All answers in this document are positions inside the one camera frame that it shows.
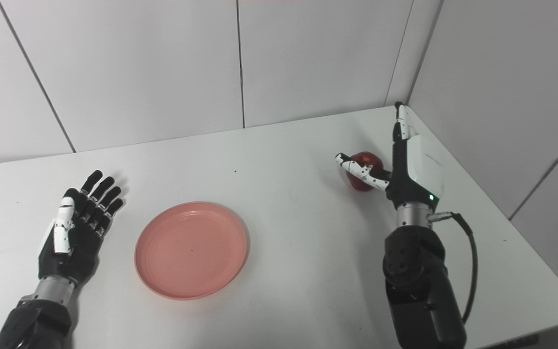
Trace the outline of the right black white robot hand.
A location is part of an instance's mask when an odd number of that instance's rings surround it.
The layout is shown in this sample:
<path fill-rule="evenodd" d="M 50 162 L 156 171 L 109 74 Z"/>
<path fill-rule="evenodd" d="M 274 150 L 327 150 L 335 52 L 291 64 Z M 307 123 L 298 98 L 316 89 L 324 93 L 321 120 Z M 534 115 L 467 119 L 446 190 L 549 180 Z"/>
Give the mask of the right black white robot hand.
<path fill-rule="evenodd" d="M 390 170 L 385 170 L 372 153 L 338 153 L 335 161 L 363 186 L 385 192 L 395 208 L 417 203 L 434 213 L 444 188 L 442 155 L 430 139 L 412 126 L 408 107 L 402 102 L 396 102 L 394 107 Z"/>

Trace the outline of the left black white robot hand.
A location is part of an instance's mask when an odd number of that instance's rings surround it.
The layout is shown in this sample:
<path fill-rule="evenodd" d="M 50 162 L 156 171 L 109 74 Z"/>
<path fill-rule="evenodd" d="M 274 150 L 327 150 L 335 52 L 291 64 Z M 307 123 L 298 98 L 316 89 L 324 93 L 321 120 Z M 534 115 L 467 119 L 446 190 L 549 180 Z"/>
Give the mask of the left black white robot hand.
<path fill-rule="evenodd" d="M 115 179 L 100 170 L 88 176 L 80 189 L 69 188 L 64 197 L 72 199 L 71 228 L 68 230 L 70 252 L 55 252 L 51 228 L 38 256 L 38 278 L 59 276 L 75 286 L 83 285 L 95 272 L 99 251 L 109 231 L 115 212 L 124 201 Z"/>

